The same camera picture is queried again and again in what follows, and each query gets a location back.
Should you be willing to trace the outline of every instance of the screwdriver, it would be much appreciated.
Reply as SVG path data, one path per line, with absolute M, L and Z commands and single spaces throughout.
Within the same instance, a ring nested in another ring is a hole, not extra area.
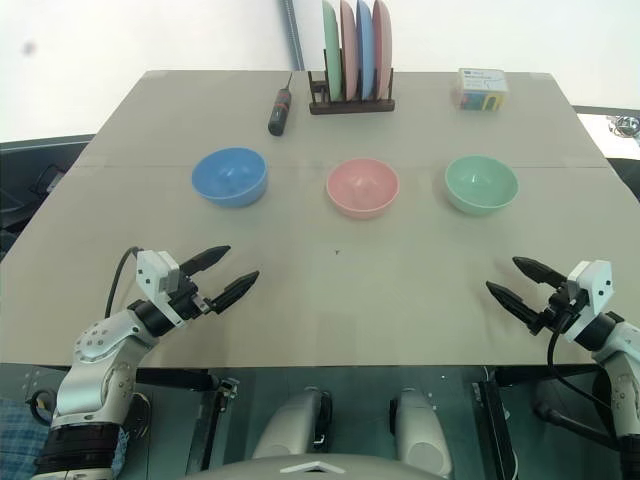
M 276 96 L 276 101 L 273 104 L 273 110 L 271 110 L 271 116 L 269 117 L 269 132 L 276 137 L 282 135 L 284 125 L 287 123 L 287 115 L 289 114 L 289 107 L 291 106 L 289 84 L 291 83 L 292 76 L 293 72 L 289 75 L 287 86 L 278 90 L 278 95 Z

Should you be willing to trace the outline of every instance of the black cable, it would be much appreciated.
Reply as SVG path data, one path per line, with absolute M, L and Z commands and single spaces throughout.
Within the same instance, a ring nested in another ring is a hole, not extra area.
M 51 418 L 43 417 L 42 415 L 40 415 L 40 412 L 38 411 L 38 397 L 40 397 L 40 395 L 43 395 L 43 394 L 49 395 L 49 403 L 48 404 L 46 402 L 44 403 L 45 405 L 44 409 L 47 412 L 49 412 L 49 414 L 51 415 L 51 418 L 53 418 L 53 412 L 56 411 L 56 395 L 57 394 L 55 390 L 52 390 L 50 388 L 37 390 L 33 393 L 33 395 L 31 395 L 31 398 L 27 400 L 25 403 L 29 405 L 29 410 L 31 411 L 31 415 L 33 416 L 36 422 L 38 422 L 40 425 L 44 425 L 45 427 L 50 427 Z
M 623 138 L 634 138 L 640 134 L 640 118 L 626 115 L 617 117 L 613 125 L 613 133 Z
M 116 274 L 113 276 L 113 281 L 111 282 L 111 290 L 109 290 L 109 297 L 107 298 L 107 308 L 104 311 L 104 318 L 108 318 L 111 316 L 111 306 L 113 305 L 113 297 L 116 295 L 116 288 L 118 287 L 118 281 L 120 280 L 120 274 L 122 273 L 122 269 L 124 268 L 124 264 L 129 258 L 129 255 L 133 255 L 134 257 L 138 254 L 138 252 L 142 250 L 139 247 L 130 247 L 124 252 L 120 262 L 118 263 L 118 267 L 116 268 Z
M 547 366 L 549 367 L 549 371 L 555 377 L 556 380 L 558 380 L 561 384 L 563 384 L 568 389 L 573 390 L 579 395 L 582 395 L 587 400 L 591 400 L 592 402 L 597 403 L 598 405 L 602 405 L 608 410 L 611 410 L 610 405 L 607 405 L 599 398 L 594 397 L 590 393 L 585 392 L 581 388 L 576 387 L 573 383 L 566 380 L 553 364 L 553 352 L 556 349 L 556 343 L 558 343 L 558 338 L 560 338 L 560 334 L 562 333 L 564 328 L 567 326 L 569 321 L 571 321 L 571 314 L 565 313 L 564 318 L 560 321 L 560 323 L 556 327 L 555 331 L 553 332 L 553 335 L 551 335 L 551 340 L 549 340 L 549 347 L 547 348 Z

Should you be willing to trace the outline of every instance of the blue bowl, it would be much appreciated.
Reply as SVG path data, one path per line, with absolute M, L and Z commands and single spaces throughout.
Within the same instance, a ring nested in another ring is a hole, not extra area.
M 191 184 L 216 205 L 244 207 L 267 189 L 267 162 L 248 148 L 224 148 L 200 160 L 191 174 Z

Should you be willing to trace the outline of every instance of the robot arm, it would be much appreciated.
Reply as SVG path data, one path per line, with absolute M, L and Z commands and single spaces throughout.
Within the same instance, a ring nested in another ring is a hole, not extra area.
M 640 329 L 613 312 L 602 313 L 613 296 L 611 264 L 580 262 L 565 277 L 535 260 L 514 257 L 513 261 L 533 281 L 556 289 L 545 310 L 536 313 L 518 295 L 491 282 L 489 291 L 533 335 L 546 327 L 555 337 L 562 334 L 592 352 L 611 381 L 610 405 L 591 398 L 611 409 L 623 478 L 640 479 Z
M 222 313 L 255 283 L 257 271 L 238 278 L 215 299 L 198 294 L 191 275 L 217 263 L 228 250 L 211 248 L 180 266 L 167 252 L 137 253 L 136 281 L 148 300 L 94 323 L 75 342 L 34 478 L 111 479 L 119 426 L 144 356 L 173 327 L 211 311 Z

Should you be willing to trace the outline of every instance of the pink plate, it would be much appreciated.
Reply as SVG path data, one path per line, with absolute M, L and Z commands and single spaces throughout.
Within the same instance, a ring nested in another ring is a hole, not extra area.
M 391 80 L 391 17 L 382 0 L 373 4 L 373 31 L 376 36 L 376 98 L 387 94 Z
M 353 158 L 334 168 L 327 179 L 329 198 L 352 218 L 373 218 L 385 211 L 398 195 L 398 175 L 373 158 Z
M 340 34 L 345 76 L 345 100 L 351 100 L 358 88 L 358 47 L 356 44 L 356 21 L 351 6 L 340 2 Z

